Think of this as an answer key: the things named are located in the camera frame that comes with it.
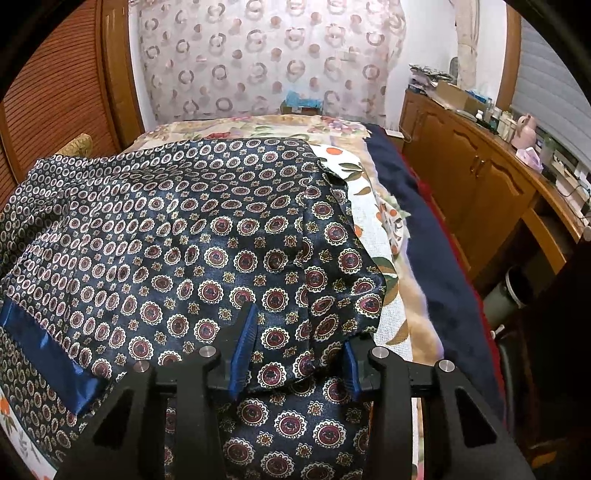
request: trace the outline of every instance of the window blind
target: window blind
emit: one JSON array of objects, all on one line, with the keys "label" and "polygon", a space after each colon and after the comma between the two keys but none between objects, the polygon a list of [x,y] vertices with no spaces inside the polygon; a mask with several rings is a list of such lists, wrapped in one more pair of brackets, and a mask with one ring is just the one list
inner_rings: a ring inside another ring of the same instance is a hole
[{"label": "window blind", "polygon": [[511,106],[591,169],[591,106],[556,52],[521,19],[521,58]]}]

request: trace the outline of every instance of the silver bolt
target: silver bolt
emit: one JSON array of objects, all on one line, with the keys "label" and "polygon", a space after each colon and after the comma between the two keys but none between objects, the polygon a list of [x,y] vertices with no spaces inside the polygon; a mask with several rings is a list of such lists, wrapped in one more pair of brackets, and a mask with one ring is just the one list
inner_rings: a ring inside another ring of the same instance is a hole
[{"label": "silver bolt", "polygon": [[205,358],[209,358],[216,354],[216,348],[212,345],[202,346],[199,349],[199,355],[204,356]]},{"label": "silver bolt", "polygon": [[371,349],[371,354],[376,358],[386,358],[390,351],[383,346],[375,346]]},{"label": "silver bolt", "polygon": [[456,366],[451,360],[439,360],[438,365],[446,373],[453,372],[456,369]]},{"label": "silver bolt", "polygon": [[134,370],[142,374],[150,368],[150,362],[147,360],[140,360],[139,362],[134,363]]}]

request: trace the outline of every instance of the beige curtain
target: beige curtain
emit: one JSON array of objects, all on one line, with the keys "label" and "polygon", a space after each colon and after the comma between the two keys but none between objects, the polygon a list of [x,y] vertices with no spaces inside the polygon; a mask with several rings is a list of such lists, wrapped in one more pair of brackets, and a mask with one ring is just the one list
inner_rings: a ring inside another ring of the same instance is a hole
[{"label": "beige curtain", "polygon": [[263,115],[289,90],[324,113],[385,123],[406,36],[400,0],[175,0],[139,8],[156,119]]},{"label": "beige curtain", "polygon": [[456,11],[457,85],[471,89],[476,86],[480,0],[453,0],[452,4]]}]

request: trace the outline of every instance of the blue ribbon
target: blue ribbon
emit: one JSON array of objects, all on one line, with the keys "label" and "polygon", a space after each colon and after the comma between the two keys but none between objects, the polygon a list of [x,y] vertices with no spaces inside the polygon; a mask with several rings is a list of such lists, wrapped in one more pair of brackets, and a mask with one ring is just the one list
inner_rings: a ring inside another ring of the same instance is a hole
[{"label": "blue ribbon", "polygon": [[72,413],[85,412],[106,386],[72,360],[62,346],[19,304],[5,298],[0,326],[18,342],[31,365]]}]

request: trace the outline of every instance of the pink pitcher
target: pink pitcher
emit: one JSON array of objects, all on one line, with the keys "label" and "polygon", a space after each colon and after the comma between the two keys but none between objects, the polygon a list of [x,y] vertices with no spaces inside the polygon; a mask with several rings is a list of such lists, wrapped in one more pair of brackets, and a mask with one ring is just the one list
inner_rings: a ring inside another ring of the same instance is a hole
[{"label": "pink pitcher", "polygon": [[536,126],[537,122],[534,117],[529,114],[522,116],[517,120],[517,129],[515,130],[513,140],[511,140],[511,145],[516,149],[533,147],[537,139],[535,134]]}]

